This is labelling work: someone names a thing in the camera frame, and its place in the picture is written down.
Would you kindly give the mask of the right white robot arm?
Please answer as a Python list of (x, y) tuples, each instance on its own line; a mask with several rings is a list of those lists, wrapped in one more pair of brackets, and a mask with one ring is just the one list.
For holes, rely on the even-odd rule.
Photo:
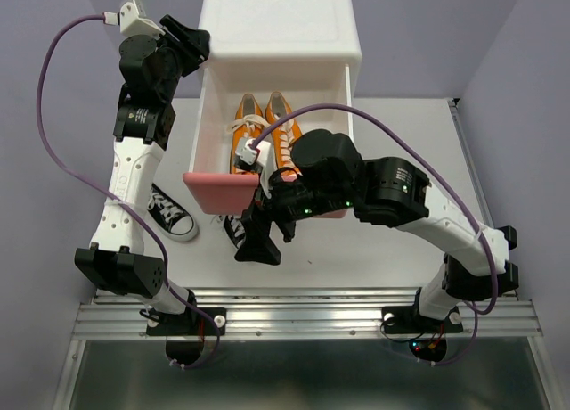
[(270, 237), (272, 226), (290, 242), (298, 221), (351, 209), (362, 223), (413, 234), (444, 254), (436, 276), (417, 291), (412, 305), (389, 308), (391, 333), (456, 332), (448, 317), (459, 302), (483, 301), (518, 288), (518, 268), (509, 261), (517, 246), (516, 230), (470, 220), (409, 161), (365, 160), (347, 135), (325, 129), (294, 142), (292, 159), (300, 171), (297, 178), (283, 179), (282, 169), (264, 176), (242, 212), (237, 261), (277, 266), (281, 253)]

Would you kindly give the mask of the dark pink drawer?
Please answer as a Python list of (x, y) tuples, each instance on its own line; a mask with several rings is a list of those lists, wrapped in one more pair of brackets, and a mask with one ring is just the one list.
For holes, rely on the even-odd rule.
[(183, 181), (201, 210), (238, 216), (250, 204), (256, 176), (230, 173), (229, 126), (244, 94), (265, 107), (280, 92), (294, 111), (318, 103), (352, 103), (352, 73), (343, 63), (213, 63), (204, 70), (189, 171)]

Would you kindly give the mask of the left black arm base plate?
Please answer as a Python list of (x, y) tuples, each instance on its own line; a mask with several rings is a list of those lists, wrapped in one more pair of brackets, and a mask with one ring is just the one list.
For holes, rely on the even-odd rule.
[(190, 309), (180, 315), (159, 313), (155, 309), (141, 309), (139, 315), (147, 321), (146, 334), (151, 337), (216, 336), (214, 326)]

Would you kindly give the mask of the orange canvas sneaker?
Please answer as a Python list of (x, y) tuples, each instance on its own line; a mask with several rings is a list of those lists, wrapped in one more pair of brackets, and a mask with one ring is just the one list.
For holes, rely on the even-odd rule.
[(232, 135), (230, 154), (230, 173), (234, 175), (250, 175), (249, 171), (234, 165), (235, 152), (242, 138), (257, 138), (269, 126), (264, 114), (253, 94), (244, 94), (235, 113), (235, 119), (227, 128)]
[[(265, 108), (265, 119), (269, 125), (274, 124), (292, 112), (289, 103), (281, 92), (272, 92)], [(271, 133), (275, 151), (276, 165), (282, 177), (295, 177), (299, 170), (291, 158), (292, 144), (302, 136), (301, 129), (295, 119), (285, 122)]]

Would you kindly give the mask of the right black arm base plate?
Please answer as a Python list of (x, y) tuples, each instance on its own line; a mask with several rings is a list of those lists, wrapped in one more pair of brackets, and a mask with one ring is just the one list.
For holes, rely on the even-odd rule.
[(383, 307), (381, 310), (384, 332), (387, 334), (421, 334), (421, 333), (461, 333), (462, 322), (454, 324), (450, 315), (458, 315), (455, 308), (444, 320), (435, 320), (421, 316), (413, 306)]

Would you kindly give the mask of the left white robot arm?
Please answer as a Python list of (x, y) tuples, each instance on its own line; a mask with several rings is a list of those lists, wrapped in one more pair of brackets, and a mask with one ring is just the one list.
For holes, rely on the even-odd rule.
[(174, 125), (175, 90), (208, 58), (209, 34), (170, 15), (160, 25), (160, 34), (138, 32), (119, 47), (124, 84), (109, 193), (89, 247), (76, 250), (75, 265), (98, 289), (135, 297), (152, 308), (150, 319), (187, 333), (198, 322), (194, 294), (169, 282), (163, 258), (145, 255), (141, 221)]

